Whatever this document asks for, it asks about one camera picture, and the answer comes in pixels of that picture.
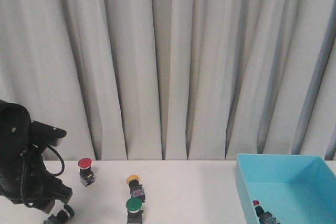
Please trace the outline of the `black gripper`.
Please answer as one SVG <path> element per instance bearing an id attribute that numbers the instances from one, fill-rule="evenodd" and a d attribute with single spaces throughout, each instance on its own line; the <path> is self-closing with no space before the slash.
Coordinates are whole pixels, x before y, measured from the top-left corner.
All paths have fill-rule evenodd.
<path id="1" fill-rule="evenodd" d="M 72 189 L 58 178 L 65 170 L 65 162 L 55 147 L 39 147 L 31 142 L 32 121 L 24 106 L 1 101 L 1 196 L 48 214 L 56 200 L 69 202 Z M 42 153 L 47 148 L 61 162 L 57 173 L 45 166 Z"/>

